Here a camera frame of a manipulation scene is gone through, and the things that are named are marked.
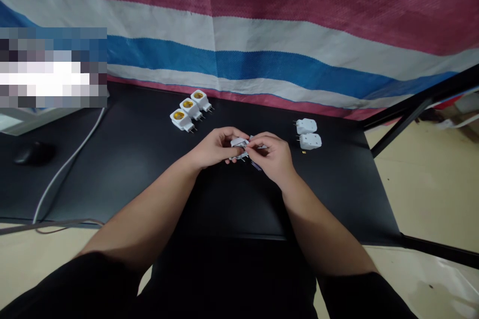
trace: desk leg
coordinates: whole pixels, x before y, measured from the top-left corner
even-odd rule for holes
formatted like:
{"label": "desk leg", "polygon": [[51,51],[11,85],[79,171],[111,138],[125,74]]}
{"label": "desk leg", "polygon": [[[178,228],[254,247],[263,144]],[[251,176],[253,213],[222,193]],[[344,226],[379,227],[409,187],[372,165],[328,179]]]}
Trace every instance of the desk leg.
{"label": "desk leg", "polygon": [[383,149],[390,144],[393,139],[395,139],[412,121],[414,121],[429,105],[432,104],[432,100],[430,98],[424,100],[419,106],[409,110],[404,114],[403,117],[394,125],[392,129],[385,134],[382,139],[373,147],[371,153],[373,154],[373,158],[381,153]]}

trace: black desk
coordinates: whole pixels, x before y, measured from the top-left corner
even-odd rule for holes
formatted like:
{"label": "black desk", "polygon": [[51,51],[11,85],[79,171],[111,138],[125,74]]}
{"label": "black desk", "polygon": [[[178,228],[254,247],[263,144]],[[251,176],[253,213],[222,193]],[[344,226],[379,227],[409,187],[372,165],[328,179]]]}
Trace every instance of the black desk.
{"label": "black desk", "polygon": [[[298,173],[361,243],[399,245],[398,226],[357,122],[212,98],[216,110],[205,114],[198,132],[190,134],[169,118],[185,94],[117,83],[109,83],[109,90],[102,123],[56,196],[45,200],[40,218],[106,222],[213,128],[235,126],[252,135],[270,131],[289,141]],[[99,111],[80,110],[20,137],[0,134],[0,221],[31,221],[49,181],[84,140]],[[323,142],[306,154],[293,125],[304,117],[316,120]],[[31,141],[57,146],[51,163],[12,163],[14,149]],[[247,159],[200,174],[177,232],[284,239],[291,227],[279,189]]]}

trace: person's right hand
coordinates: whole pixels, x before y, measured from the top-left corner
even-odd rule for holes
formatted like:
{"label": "person's right hand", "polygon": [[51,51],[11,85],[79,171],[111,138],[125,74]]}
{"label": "person's right hand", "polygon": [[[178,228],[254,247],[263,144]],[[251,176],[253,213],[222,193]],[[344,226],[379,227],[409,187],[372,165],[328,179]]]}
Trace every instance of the person's right hand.
{"label": "person's right hand", "polygon": [[270,132],[262,132],[253,137],[246,147],[249,158],[261,166],[264,173],[276,184],[296,174],[291,160],[288,142]]}

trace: person's left hand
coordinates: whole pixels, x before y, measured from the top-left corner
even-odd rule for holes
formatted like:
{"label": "person's left hand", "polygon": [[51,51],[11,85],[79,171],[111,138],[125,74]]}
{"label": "person's left hand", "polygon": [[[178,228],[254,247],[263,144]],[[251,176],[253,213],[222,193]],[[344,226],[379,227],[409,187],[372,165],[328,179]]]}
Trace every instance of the person's left hand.
{"label": "person's left hand", "polygon": [[206,168],[229,158],[241,155],[244,150],[241,147],[231,147],[230,141],[235,138],[249,139],[249,136],[235,127],[223,127],[212,130],[195,148],[186,156],[190,162],[198,168]]}

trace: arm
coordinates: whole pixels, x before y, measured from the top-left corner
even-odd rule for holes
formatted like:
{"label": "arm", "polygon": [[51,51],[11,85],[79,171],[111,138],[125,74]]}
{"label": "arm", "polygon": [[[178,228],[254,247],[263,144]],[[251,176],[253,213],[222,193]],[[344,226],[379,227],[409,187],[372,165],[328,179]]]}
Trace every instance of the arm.
{"label": "arm", "polygon": [[[255,150],[261,146],[268,147],[265,153]],[[377,272],[361,244],[296,173],[287,142],[265,132],[256,135],[246,151],[280,187],[299,246],[318,275]]]}
{"label": "arm", "polygon": [[135,271],[145,272],[173,234],[200,171],[223,160],[228,164],[229,157],[243,152],[230,147],[236,137],[249,138],[234,127],[213,130],[110,219],[79,255],[101,252]]}

